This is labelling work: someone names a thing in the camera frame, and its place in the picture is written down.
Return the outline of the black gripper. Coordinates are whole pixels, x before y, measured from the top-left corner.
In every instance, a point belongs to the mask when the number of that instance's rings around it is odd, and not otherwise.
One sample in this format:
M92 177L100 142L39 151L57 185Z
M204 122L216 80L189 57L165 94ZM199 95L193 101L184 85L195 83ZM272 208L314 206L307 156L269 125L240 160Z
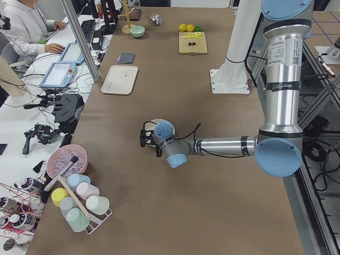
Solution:
M154 138L156 157L161 157L163 149L166 147L166 139Z

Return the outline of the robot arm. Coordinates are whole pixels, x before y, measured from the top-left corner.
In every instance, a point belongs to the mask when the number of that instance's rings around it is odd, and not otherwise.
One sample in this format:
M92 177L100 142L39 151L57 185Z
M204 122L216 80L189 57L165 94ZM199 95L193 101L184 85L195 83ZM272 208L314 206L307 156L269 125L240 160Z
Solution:
M214 93L241 94L245 62L263 19L268 42L265 122L255 137L197 138L194 133L177 138L168 121L156 124L151 142L156 154L176 168L189 155L225 158L254 156L258 166L272 176L295 173L302 162L303 131L298 125L303 41L311 31L313 1L240 1L226 60L212 69Z

